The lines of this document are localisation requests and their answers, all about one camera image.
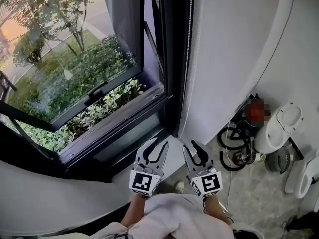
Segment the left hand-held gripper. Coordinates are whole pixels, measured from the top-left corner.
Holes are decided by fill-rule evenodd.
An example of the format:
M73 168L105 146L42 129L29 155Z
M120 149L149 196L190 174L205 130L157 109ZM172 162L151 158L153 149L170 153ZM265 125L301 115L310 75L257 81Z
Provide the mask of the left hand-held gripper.
M157 138L145 142L136 154L136 161L130 171L129 189L146 197L150 197L164 176L163 166L169 150L169 142L161 148L155 161L149 161L149 155L154 150Z

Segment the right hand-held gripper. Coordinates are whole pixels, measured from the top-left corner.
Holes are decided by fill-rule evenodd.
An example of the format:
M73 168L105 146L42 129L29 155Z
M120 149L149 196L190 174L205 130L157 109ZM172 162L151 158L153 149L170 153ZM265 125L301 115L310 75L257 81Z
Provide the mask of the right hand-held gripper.
M213 165L213 160L210 159L210 149L200 143L199 141L192 140L192 146L196 150L196 159L194 160L189 148L183 146L183 155L186 166L189 171L187 178L196 195L200 198L206 198L219 193L223 189L221 172L216 170ZM206 167L201 171L197 171L200 166Z

